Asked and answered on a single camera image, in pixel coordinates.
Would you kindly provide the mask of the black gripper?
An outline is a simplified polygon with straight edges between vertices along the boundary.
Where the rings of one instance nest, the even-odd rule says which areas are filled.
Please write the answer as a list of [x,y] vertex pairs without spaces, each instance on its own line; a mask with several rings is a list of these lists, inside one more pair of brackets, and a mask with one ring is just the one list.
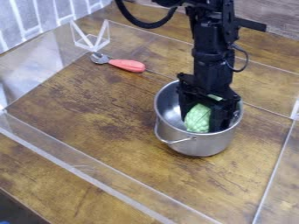
[[220,19],[193,19],[191,33],[194,74],[178,74],[182,119],[193,107],[202,103],[210,107],[210,132],[221,132],[230,127],[240,112],[241,97],[230,87],[236,50],[226,41]]

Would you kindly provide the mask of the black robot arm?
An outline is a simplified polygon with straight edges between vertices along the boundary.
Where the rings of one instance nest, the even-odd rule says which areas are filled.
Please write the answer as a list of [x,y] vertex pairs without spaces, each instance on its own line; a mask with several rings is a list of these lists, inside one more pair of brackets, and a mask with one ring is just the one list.
[[236,68],[240,29],[264,32],[268,26],[236,16],[234,0],[159,0],[163,6],[182,5],[190,17],[194,38],[194,73],[179,73],[182,120],[190,132],[226,130],[238,117],[241,96],[230,87]]

